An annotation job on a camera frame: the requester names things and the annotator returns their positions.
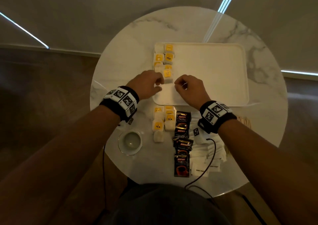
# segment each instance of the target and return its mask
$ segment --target floor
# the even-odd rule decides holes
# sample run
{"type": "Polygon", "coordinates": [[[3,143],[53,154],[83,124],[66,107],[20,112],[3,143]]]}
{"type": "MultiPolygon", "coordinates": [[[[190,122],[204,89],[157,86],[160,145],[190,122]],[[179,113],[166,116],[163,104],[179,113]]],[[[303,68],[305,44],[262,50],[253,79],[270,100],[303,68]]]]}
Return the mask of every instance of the floor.
{"type": "MultiPolygon", "coordinates": [[[[89,91],[98,58],[0,49],[0,179],[66,126],[89,112],[89,91]]],[[[318,82],[286,78],[288,121],[280,148],[318,168],[318,82]]],[[[107,208],[126,177],[106,156],[107,208]]],[[[280,224],[248,183],[238,189],[267,224],[280,224]]],[[[260,224],[231,192],[216,202],[233,225],[260,224]]],[[[103,209],[102,151],[50,224],[91,224],[103,209]]]]}

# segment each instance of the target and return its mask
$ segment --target white tray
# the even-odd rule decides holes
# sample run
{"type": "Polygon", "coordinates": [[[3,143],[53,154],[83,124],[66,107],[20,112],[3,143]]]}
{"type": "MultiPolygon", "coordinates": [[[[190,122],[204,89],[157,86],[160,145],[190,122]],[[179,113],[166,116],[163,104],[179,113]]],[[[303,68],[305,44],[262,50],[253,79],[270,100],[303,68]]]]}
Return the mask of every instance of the white tray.
{"type": "MultiPolygon", "coordinates": [[[[245,50],[239,44],[172,43],[173,81],[183,74],[201,79],[212,100],[227,106],[245,106],[249,101],[245,50]]],[[[163,53],[164,43],[155,44],[155,53],[163,53]]],[[[161,85],[153,96],[158,105],[188,105],[174,84],[161,85]]]]}

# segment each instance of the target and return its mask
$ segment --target black wristband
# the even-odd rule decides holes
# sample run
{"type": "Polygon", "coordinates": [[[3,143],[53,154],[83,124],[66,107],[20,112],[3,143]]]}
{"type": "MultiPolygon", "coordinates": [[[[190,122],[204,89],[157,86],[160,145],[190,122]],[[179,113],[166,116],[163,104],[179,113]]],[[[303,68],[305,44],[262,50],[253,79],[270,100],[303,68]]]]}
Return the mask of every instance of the black wristband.
{"type": "Polygon", "coordinates": [[[139,97],[130,87],[120,86],[108,92],[100,105],[108,107],[115,114],[119,115],[121,121],[128,122],[137,111],[139,97]]]}
{"type": "Polygon", "coordinates": [[[205,132],[217,134],[220,126],[230,119],[237,119],[232,110],[225,104],[217,101],[208,101],[200,108],[202,118],[198,126],[205,132]]]}

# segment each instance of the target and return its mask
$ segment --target hand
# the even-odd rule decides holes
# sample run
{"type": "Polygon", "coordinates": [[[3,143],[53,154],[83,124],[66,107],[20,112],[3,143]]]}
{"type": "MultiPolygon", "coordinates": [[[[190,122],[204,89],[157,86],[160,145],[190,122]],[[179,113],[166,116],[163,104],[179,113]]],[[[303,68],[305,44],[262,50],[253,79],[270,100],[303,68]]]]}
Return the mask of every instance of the hand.
{"type": "Polygon", "coordinates": [[[142,100],[150,98],[162,90],[159,86],[154,87],[154,84],[164,84],[163,76],[160,72],[148,70],[138,74],[126,86],[132,88],[138,94],[139,100],[142,100]]]}
{"type": "Polygon", "coordinates": [[[182,75],[179,77],[175,81],[175,89],[187,104],[197,110],[200,110],[203,104],[211,100],[202,80],[192,75],[182,75]]]}

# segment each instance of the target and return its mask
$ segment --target round marble table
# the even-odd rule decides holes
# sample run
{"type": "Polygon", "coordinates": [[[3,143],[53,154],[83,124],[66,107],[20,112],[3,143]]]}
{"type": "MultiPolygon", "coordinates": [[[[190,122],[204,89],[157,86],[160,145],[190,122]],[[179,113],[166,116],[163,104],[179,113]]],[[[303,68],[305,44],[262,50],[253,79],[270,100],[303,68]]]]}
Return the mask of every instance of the round marble table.
{"type": "MultiPolygon", "coordinates": [[[[109,90],[125,85],[144,70],[152,69],[156,42],[202,42],[216,14],[214,10],[200,7],[173,7],[147,14],[122,29],[97,63],[91,85],[91,110],[109,90]]],[[[255,132],[279,146],[287,121],[288,102],[283,76],[270,50],[254,32],[227,15],[221,17],[209,42],[239,43],[245,48],[250,101],[245,107],[234,107],[233,111],[236,115],[248,117],[255,132]]],[[[142,100],[132,125],[117,127],[107,141],[105,152],[126,176],[139,184],[185,186],[196,177],[174,177],[172,134],[165,132],[164,143],[153,142],[154,105],[152,98],[142,100]],[[127,129],[139,131],[143,138],[141,150],[133,156],[121,153],[117,145],[119,135],[127,129]]],[[[186,111],[188,108],[177,106],[177,110],[186,111]]],[[[221,172],[210,172],[209,178],[202,177],[195,184],[217,196],[247,182],[229,155],[221,164],[221,172]]]]}

